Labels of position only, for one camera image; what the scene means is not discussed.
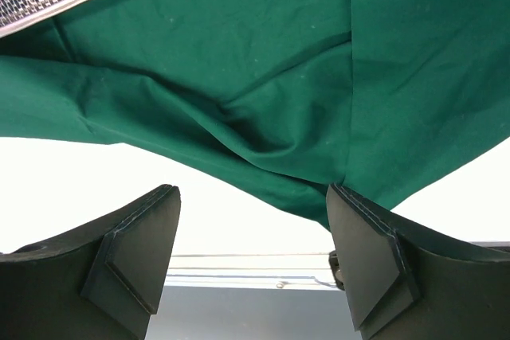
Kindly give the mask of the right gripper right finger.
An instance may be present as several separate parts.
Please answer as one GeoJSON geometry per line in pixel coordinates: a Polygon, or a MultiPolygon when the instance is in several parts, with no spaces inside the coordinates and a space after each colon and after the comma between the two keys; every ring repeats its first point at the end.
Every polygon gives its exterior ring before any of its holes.
{"type": "Polygon", "coordinates": [[[508,338],[507,243],[452,238],[336,184],[327,211],[362,338],[508,338]]]}

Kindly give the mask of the green surgical cloth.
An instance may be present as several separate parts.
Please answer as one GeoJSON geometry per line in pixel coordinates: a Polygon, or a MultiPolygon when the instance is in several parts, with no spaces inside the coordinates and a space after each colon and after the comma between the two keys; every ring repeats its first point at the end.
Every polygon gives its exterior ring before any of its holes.
{"type": "Polygon", "coordinates": [[[392,209],[508,138],[509,0],[90,0],[2,39],[1,134],[392,209]]]}

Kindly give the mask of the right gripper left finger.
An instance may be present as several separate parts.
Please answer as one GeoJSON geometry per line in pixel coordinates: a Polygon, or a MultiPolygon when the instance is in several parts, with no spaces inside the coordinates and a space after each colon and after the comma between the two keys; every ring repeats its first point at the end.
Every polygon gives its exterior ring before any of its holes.
{"type": "Polygon", "coordinates": [[[159,309],[181,196],[162,185],[1,257],[4,339],[143,339],[159,309]]]}

